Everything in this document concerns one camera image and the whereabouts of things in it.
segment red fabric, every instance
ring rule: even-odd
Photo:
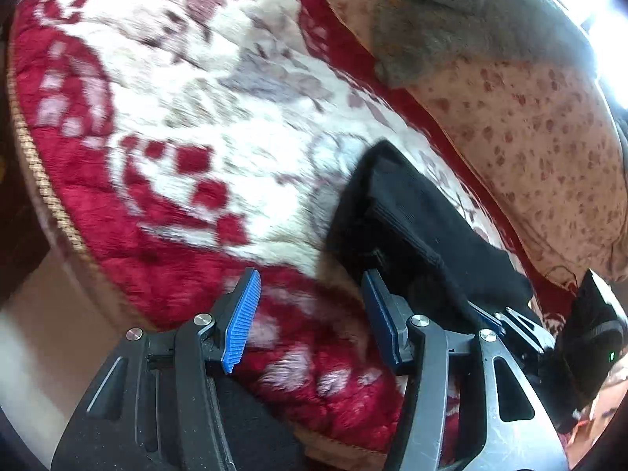
[[[42,27],[34,16],[39,0],[24,0],[13,26],[13,49],[18,99],[46,172],[55,192],[84,238],[93,258],[106,276],[125,293],[130,303],[163,329],[176,327],[200,311],[210,309],[213,300],[222,294],[225,278],[234,278],[244,267],[253,265],[262,275],[265,286],[275,286],[317,299],[330,312],[341,307],[348,317],[365,321],[363,310],[355,302],[333,289],[319,285],[297,270],[287,266],[264,266],[235,259],[224,252],[186,246],[149,234],[142,224],[203,228],[209,223],[181,211],[170,201],[156,195],[147,179],[128,162],[124,170],[127,185],[144,217],[130,211],[115,193],[107,171],[103,148],[87,147],[83,141],[61,133],[71,117],[81,119],[87,137],[102,137],[111,133],[114,108],[108,83],[105,87],[104,120],[96,122],[92,106],[86,99],[76,65],[67,61],[73,57],[93,67],[95,79],[107,80],[96,53],[82,41],[67,36],[52,27]],[[328,48],[316,47],[315,37],[310,53],[328,61],[344,76],[349,73],[360,83],[370,86],[411,125],[422,128],[431,143],[440,151],[473,195],[492,215],[502,232],[505,243],[522,260],[531,278],[539,301],[552,311],[566,311],[573,296],[541,277],[526,258],[523,248],[508,220],[495,201],[473,176],[455,152],[442,130],[431,116],[404,90],[390,90],[374,77],[374,58],[356,38],[336,19],[325,0],[302,0],[304,10],[301,26],[304,33],[314,25],[328,30]],[[45,15],[63,22],[80,20],[84,0],[75,0],[76,12],[69,17],[61,14],[54,0],[44,5]],[[49,51],[54,43],[64,46],[64,54],[52,59]],[[64,75],[59,89],[41,89],[45,73],[51,68]],[[67,108],[59,122],[42,123],[38,109],[43,100],[63,95]],[[138,141],[132,137],[120,143],[129,153],[143,152],[159,158],[164,147],[149,144],[137,151]],[[210,150],[178,149],[178,167],[193,174],[211,168]],[[207,207],[223,207],[228,187],[220,183],[205,183],[195,195]],[[225,214],[215,223],[221,245],[246,243],[241,217]],[[355,345],[339,338],[329,320],[307,318],[294,304],[279,303],[263,292],[259,314],[274,317],[279,322],[280,344],[271,350],[247,347],[237,376],[266,402],[277,405],[292,420],[321,432],[345,444],[370,450],[386,451],[394,434],[402,398],[395,378],[385,369],[371,340],[365,349],[365,359],[357,355]],[[299,388],[289,391],[261,382],[268,367],[294,349],[309,349],[305,364],[307,379]],[[351,370],[341,391],[321,396],[316,379],[340,369]],[[373,383],[360,385],[359,377],[369,369],[382,371]],[[448,419],[448,433],[457,427],[457,418]],[[452,439],[446,439],[446,460],[452,450]]]

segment blue rubber fingertip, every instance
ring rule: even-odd
[[[259,303],[261,288],[262,281],[259,272],[254,270],[225,330],[225,351],[222,354],[221,364],[226,374],[230,374],[234,366],[242,359],[250,325]]]
[[[362,277],[362,297],[364,299],[364,309],[378,345],[379,354],[391,370],[396,370],[402,363],[399,339],[384,301],[381,299],[373,278],[368,272],[365,272]]]

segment gray cloth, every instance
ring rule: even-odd
[[[379,0],[373,27],[376,72],[393,88],[459,55],[597,75],[588,37],[557,0]]]

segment gold piping trim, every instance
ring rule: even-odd
[[[367,450],[330,439],[298,423],[288,422],[305,447],[306,456],[345,471],[381,471],[386,453]]]
[[[33,142],[33,138],[28,131],[26,120],[20,109],[18,102],[17,92],[15,90],[15,67],[13,65],[13,37],[9,41],[9,53],[7,62],[7,89],[9,98],[9,109],[11,111],[11,120],[13,122],[13,129],[17,136],[18,143],[28,169],[33,174],[35,182],[37,184],[37,190],[43,198],[44,203],[52,213],[57,226],[65,234],[65,237],[70,241],[72,248],[76,251],[81,258],[86,259],[90,266],[98,268],[97,264],[92,259],[83,238],[79,234],[72,223],[70,216],[65,211],[61,200],[59,200],[55,190],[53,189],[48,174],[46,174],[45,168],[42,164],[42,160],[37,153],[37,148]]]
[[[15,23],[17,19],[18,10],[16,10],[13,15],[13,22]],[[122,292],[117,285],[109,280],[107,275],[93,259],[81,234],[74,226],[74,223],[72,223],[70,215],[66,212],[63,203],[52,187],[48,174],[46,174],[46,170],[42,164],[42,160],[37,152],[37,147],[33,142],[33,137],[28,131],[28,126],[26,124],[26,120],[24,119],[24,115],[22,114],[20,102],[18,101],[18,94],[15,85],[15,65],[13,62],[14,33],[15,28],[12,27],[9,33],[7,52],[7,98],[9,100],[9,114],[17,143],[20,146],[26,165],[33,175],[37,191],[42,197],[46,208],[52,214],[57,228],[62,231],[65,238],[70,242],[71,248],[78,255],[79,259],[86,263],[91,272],[98,276],[102,281],[105,281],[114,291],[116,297],[118,297],[116,303],[117,306],[113,307],[112,305],[111,307],[111,309],[115,309],[117,312],[115,319],[119,319],[120,317],[124,317],[125,320],[131,319],[133,323],[140,324],[144,329],[155,331],[156,326],[150,322],[150,320],[147,319],[144,314],[142,314],[132,303],[129,302],[124,292]],[[118,327],[118,324],[112,320],[107,313],[110,311],[109,309],[102,307],[101,303],[95,299],[92,299],[92,302],[110,324],[114,327]]]

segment metal screw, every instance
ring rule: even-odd
[[[140,328],[131,328],[126,332],[126,339],[130,341],[139,340],[144,332]]]
[[[410,324],[418,328],[425,328],[429,325],[429,319],[425,315],[413,315],[410,317]]]
[[[208,313],[199,313],[196,317],[194,317],[194,324],[197,326],[209,326],[213,325],[214,318]]]
[[[495,332],[490,329],[483,329],[480,331],[480,338],[485,341],[495,341],[497,340],[497,335],[495,335]]]

